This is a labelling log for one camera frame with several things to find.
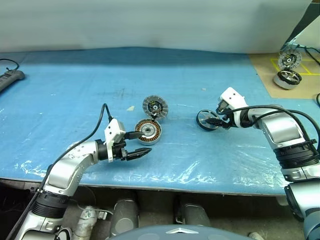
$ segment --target wheel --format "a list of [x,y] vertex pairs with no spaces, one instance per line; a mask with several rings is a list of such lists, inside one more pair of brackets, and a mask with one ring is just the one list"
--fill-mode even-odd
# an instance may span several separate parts
[[299,51],[290,49],[282,52],[278,58],[278,66],[280,69],[290,68],[295,69],[299,66],[302,60],[302,55]]
[[207,119],[210,119],[210,118],[220,119],[218,114],[208,109],[204,109],[198,112],[195,119],[196,119],[196,122],[199,124],[199,126],[204,130],[213,131],[219,128],[219,126],[216,126],[207,122]]
[[275,84],[286,90],[294,89],[301,80],[301,75],[289,68],[279,71],[273,78]]
[[162,119],[168,114],[168,104],[161,97],[156,95],[147,96],[142,103],[145,114],[152,119]]

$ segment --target white wall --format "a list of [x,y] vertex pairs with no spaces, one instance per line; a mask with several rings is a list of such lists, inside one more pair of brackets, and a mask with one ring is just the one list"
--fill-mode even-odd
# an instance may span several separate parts
[[294,43],[320,49],[320,16],[296,37]]
[[0,52],[277,52],[311,0],[0,0]]

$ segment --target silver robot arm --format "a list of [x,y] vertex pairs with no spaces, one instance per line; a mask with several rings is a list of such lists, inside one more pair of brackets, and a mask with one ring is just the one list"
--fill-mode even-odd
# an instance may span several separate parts
[[320,239],[320,161],[313,146],[316,141],[309,140],[287,113],[277,112],[258,119],[276,109],[248,108],[228,114],[245,107],[248,107],[245,98],[229,87],[220,96],[217,109],[226,113],[223,119],[229,119],[229,122],[220,122],[219,125],[226,129],[247,128],[255,122],[253,127],[262,130],[281,165],[285,180],[292,182],[284,190],[293,214],[304,220],[305,239]]
[[139,148],[134,152],[125,150],[125,139],[141,137],[141,132],[125,132],[123,124],[113,118],[105,128],[105,142],[101,140],[85,141],[74,147],[51,169],[50,174],[39,190],[35,204],[27,213],[16,240],[61,239],[65,232],[59,232],[69,198],[77,190],[85,170],[108,159],[133,160],[151,151],[151,148]]

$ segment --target table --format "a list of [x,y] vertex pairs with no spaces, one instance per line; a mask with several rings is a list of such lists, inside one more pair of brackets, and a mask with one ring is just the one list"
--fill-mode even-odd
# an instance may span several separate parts
[[[2,53],[18,61],[26,79],[0,93],[0,178],[41,181],[46,169],[70,144],[88,135],[103,103],[132,131],[147,118],[142,102],[158,95],[169,113],[162,136],[137,160],[101,161],[81,184],[115,188],[177,190],[241,195],[284,195],[278,161],[260,130],[196,123],[202,109],[216,109],[233,87],[249,105],[280,104],[319,122],[311,99],[271,98],[246,54],[159,48],[109,48]],[[7,62],[0,62],[4,71]],[[94,139],[104,139],[107,118]],[[310,137],[311,124],[303,119]],[[127,150],[142,147],[127,141]]]

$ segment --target floor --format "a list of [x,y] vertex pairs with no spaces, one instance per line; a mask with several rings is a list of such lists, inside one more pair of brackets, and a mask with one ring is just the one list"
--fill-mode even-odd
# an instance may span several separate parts
[[[32,187],[32,184],[20,182],[13,186],[23,189]],[[82,186],[77,189],[73,201],[70,202],[63,225],[75,228],[82,212],[77,202],[81,207],[93,205],[100,209],[112,210],[117,200],[121,198],[137,200],[140,227],[173,224],[173,206],[177,196],[185,202],[203,206],[214,228],[243,236],[247,236],[249,232],[258,232],[265,240],[304,239],[303,223],[293,217],[288,206],[279,205],[274,196],[216,195]],[[16,219],[17,212],[11,212],[0,219],[8,219],[8,217]],[[3,227],[8,228],[8,224],[0,224],[0,228]],[[109,235],[109,227],[110,218],[108,216],[106,220],[98,220],[92,231],[91,240],[105,240]]]

